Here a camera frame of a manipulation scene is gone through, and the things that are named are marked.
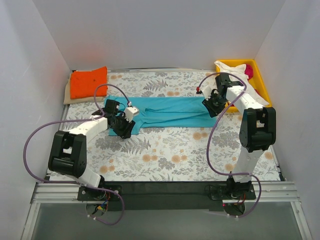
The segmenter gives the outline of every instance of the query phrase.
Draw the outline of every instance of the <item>orange towel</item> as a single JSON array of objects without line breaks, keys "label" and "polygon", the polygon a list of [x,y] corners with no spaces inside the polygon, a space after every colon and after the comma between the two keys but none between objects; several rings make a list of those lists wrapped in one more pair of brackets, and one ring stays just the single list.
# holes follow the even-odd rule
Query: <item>orange towel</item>
[{"label": "orange towel", "polygon": [[[70,78],[70,98],[82,99],[93,97],[97,86],[107,83],[107,67],[93,71],[74,71]],[[97,97],[107,95],[107,86],[102,86],[96,92]]]}]

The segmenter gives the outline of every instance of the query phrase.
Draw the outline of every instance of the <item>yellow box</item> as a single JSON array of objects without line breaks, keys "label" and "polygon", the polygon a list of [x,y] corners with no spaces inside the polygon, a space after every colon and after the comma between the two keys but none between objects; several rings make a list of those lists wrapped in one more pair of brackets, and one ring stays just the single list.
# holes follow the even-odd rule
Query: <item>yellow box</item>
[{"label": "yellow box", "polygon": [[[258,92],[258,94],[269,103],[269,105],[267,105],[266,107],[272,107],[266,86],[264,84],[264,81],[262,80],[262,77],[259,72],[259,68],[255,60],[253,59],[222,59],[218,61],[228,65],[229,67],[236,67],[241,64],[249,64],[253,69],[253,77],[249,80],[249,83]],[[220,68],[216,66],[215,71],[220,72]],[[235,106],[231,106],[227,110],[227,113],[235,113],[235,112],[238,112]]]}]

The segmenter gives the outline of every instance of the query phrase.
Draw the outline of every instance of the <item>white cloth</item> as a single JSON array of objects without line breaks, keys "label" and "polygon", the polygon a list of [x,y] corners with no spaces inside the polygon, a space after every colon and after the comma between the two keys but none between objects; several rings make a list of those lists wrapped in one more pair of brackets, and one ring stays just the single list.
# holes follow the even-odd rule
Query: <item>white cloth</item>
[{"label": "white cloth", "polygon": [[[259,104],[262,104],[263,106],[267,106],[269,103],[264,100],[254,89],[253,86],[251,86],[251,84],[248,82],[248,75],[245,74],[245,70],[246,70],[246,65],[245,64],[241,64],[239,66],[236,67],[231,67],[228,66],[226,64],[224,64],[223,62],[220,61],[215,61],[214,64],[216,66],[218,66],[220,68],[220,72],[225,72],[225,73],[230,73],[233,75],[236,75],[237,77],[239,77],[242,81],[245,82],[246,84],[246,93],[250,94],[251,97],[253,97],[254,100],[256,100]],[[234,76],[229,76],[231,81],[238,81],[238,79],[236,79]]]}]

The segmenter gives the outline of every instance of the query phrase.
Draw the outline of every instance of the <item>blue cloth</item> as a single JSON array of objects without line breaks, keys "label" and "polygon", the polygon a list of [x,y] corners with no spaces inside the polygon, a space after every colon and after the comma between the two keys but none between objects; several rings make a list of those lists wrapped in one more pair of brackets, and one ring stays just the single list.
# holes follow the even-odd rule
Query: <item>blue cloth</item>
[{"label": "blue cloth", "polygon": [[[115,100],[127,105],[124,97],[109,95],[106,100]],[[140,128],[151,127],[212,127],[216,119],[209,116],[208,110],[202,104],[203,97],[130,97],[132,105],[140,110],[133,118],[135,125],[131,134],[138,134]],[[110,136],[116,136],[113,130]]]}]

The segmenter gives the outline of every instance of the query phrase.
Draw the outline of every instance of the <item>floral tablecloth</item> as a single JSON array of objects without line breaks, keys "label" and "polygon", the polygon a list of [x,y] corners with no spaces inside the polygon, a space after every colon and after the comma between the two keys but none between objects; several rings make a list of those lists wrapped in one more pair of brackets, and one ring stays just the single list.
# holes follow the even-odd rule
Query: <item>floral tablecloth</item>
[{"label": "floral tablecloth", "polygon": [[[108,82],[120,87],[129,97],[197,96],[196,86],[208,72],[119,72],[109,73]],[[213,77],[207,82],[215,84]],[[116,89],[108,94],[121,96]],[[96,111],[94,103],[68,107],[66,119],[84,119]],[[218,125],[210,147],[210,161],[219,171],[234,168],[240,154],[239,113],[227,113]],[[70,130],[79,123],[68,123]],[[206,146],[211,128],[141,128],[129,139],[97,135],[87,146],[87,164],[106,181],[225,181],[207,164]],[[274,156],[269,149],[259,159],[254,174],[262,181],[279,181]],[[49,172],[51,180],[67,179]]]}]

